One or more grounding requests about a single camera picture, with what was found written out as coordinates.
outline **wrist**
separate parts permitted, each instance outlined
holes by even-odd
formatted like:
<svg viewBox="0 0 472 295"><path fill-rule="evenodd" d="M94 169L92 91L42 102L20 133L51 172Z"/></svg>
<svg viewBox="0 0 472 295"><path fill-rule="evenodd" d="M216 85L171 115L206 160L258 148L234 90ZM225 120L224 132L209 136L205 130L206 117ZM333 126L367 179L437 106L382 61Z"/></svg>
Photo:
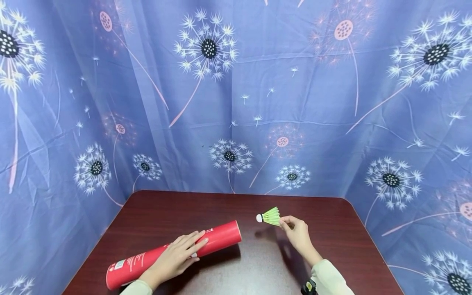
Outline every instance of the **wrist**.
<svg viewBox="0 0 472 295"><path fill-rule="evenodd" d="M146 283L149 286L149 288L152 289L153 292L162 283L159 277L156 276L156 274L153 274L147 270L139 277L139 280Z"/></svg>

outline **shuttlecock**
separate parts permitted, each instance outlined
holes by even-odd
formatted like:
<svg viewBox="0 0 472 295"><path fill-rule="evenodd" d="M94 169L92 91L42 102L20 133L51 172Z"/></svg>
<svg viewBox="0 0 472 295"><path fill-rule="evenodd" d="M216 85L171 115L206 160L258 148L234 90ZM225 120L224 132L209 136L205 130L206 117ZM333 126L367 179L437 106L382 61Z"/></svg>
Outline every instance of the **shuttlecock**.
<svg viewBox="0 0 472 295"><path fill-rule="evenodd" d="M271 225L279 226L280 215L278 213L278 208L274 207L264 214L257 214L256 220L257 222L265 222Z"/></svg>

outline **blue curtain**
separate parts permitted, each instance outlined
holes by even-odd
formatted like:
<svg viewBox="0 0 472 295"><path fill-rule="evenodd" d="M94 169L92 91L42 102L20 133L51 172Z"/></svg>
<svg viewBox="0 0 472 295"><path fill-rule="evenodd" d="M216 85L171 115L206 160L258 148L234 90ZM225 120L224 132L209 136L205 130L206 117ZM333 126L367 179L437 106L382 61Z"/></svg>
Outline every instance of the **blue curtain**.
<svg viewBox="0 0 472 295"><path fill-rule="evenodd" d="M0 0L0 294L60 294L140 189L344 197L405 294L472 294L471 13Z"/></svg>

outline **red tube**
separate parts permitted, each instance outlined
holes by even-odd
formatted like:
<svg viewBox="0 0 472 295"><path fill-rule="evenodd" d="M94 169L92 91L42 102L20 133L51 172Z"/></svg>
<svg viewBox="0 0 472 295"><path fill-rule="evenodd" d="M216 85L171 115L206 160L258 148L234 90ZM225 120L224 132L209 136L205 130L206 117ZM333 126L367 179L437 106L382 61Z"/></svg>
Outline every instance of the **red tube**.
<svg viewBox="0 0 472 295"><path fill-rule="evenodd" d="M219 227L208 229L197 243L204 238L208 238L208 243L197 253L194 253L192 255L193 257L208 255L235 245L242 240L241 231L239 230L236 220L220 225ZM120 286L127 285L137 280L143 272L159 258L168 245L169 244L110 265L105 278L107 288L109 290L118 289Z"/></svg>

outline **wooden tabletop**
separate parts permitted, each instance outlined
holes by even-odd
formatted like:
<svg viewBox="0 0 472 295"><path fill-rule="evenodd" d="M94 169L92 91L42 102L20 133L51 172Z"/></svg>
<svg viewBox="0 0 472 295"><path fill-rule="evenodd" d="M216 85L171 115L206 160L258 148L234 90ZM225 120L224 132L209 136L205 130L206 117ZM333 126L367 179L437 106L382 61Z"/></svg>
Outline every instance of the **wooden tabletop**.
<svg viewBox="0 0 472 295"><path fill-rule="evenodd" d="M182 234L237 220L243 241L210 254L154 294L295 295L309 269L277 227L255 216L278 206L308 224L320 254L357 295L401 295L351 204L340 198L139 191L126 202L64 294L108 291L108 266Z"/></svg>

